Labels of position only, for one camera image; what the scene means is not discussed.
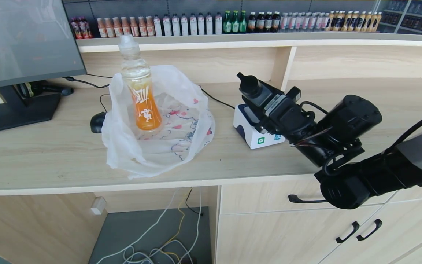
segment black drawer handle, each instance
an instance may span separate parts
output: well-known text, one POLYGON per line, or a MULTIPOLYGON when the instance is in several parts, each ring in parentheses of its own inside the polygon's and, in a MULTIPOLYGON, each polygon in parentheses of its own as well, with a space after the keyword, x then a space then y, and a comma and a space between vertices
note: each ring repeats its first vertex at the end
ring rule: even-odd
POLYGON ((288 195, 288 199, 289 199, 289 201, 290 202, 293 202, 293 203, 296 203, 296 204, 317 204, 317 203, 319 203, 319 202, 328 202, 326 199, 315 199, 315 200, 312 200, 312 201, 305 201, 305 200, 303 200, 303 199, 299 199, 298 198, 298 196, 297 195, 295 195, 295 194, 290 194, 290 195, 288 195))
POLYGON ((356 233, 356 231, 358 231, 358 229, 359 229, 359 224, 358 224, 358 222, 353 222, 353 232, 351 232, 345 239, 341 239, 340 237, 337 237, 336 238, 336 242, 337 243, 343 243, 343 242, 345 242, 346 240, 348 240, 348 238, 350 238, 354 233, 356 233))
POLYGON ((372 230, 372 232, 370 232, 370 234, 368 234, 366 237, 363 237, 361 235, 358 235, 356 238, 359 241, 366 240, 366 239, 368 239, 368 237, 370 237, 373 233, 375 233, 375 231, 377 231, 382 226, 382 221, 380 219, 376 219, 374 221, 374 223, 375 223, 375 228, 372 230))

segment white plastic bag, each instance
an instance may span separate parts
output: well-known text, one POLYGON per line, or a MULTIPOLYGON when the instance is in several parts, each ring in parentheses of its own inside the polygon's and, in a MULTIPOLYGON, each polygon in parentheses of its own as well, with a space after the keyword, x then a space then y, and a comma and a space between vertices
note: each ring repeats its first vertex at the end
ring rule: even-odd
POLYGON ((154 99, 163 128, 156 134, 136 126, 128 86, 117 73, 110 83, 112 110, 102 126, 107 164, 131 172, 129 178, 153 177, 189 162, 214 136, 215 122, 200 87, 171 65, 151 67, 154 99))

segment orange drink bottle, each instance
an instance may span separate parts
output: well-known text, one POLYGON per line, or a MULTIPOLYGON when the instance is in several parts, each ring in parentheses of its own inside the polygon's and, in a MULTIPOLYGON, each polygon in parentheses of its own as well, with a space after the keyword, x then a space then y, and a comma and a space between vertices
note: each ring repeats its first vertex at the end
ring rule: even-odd
POLYGON ((123 56, 121 74, 131 92, 136 125, 146 131, 159 129, 162 116, 154 101, 151 69, 140 57, 138 43, 132 35, 121 35, 118 47, 123 56))

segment green bottle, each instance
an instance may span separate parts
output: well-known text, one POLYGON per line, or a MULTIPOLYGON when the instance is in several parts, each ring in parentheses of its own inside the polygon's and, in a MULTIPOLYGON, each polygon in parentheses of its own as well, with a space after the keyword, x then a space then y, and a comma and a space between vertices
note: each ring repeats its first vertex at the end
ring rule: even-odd
POLYGON ((231 33, 231 12, 226 11, 226 14, 224 15, 224 34, 230 34, 231 33))
POLYGON ((241 13, 241 21, 239 23, 239 31, 240 33, 245 33, 247 31, 247 22, 245 18, 245 10, 242 10, 241 13))
POLYGON ((239 33, 239 11, 234 10, 232 16, 232 33, 239 33))

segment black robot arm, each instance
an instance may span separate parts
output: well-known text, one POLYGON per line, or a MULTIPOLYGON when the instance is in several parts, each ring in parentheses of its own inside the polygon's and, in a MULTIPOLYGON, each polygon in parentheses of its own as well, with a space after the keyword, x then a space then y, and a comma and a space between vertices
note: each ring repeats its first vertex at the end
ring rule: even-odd
POLYGON ((312 102, 297 104, 300 99, 297 87, 284 94, 255 76, 241 73, 237 76, 243 101, 260 121, 255 129, 283 135, 315 166, 321 167, 315 177, 323 196, 332 205, 355 209, 369 197, 422 186, 422 135, 404 142, 422 125, 422 120, 384 152, 348 163, 364 152, 359 137, 382 121, 380 111, 371 102, 347 95, 326 111, 312 102), (314 106, 325 116, 315 122, 315 113, 304 110, 304 104, 314 106))

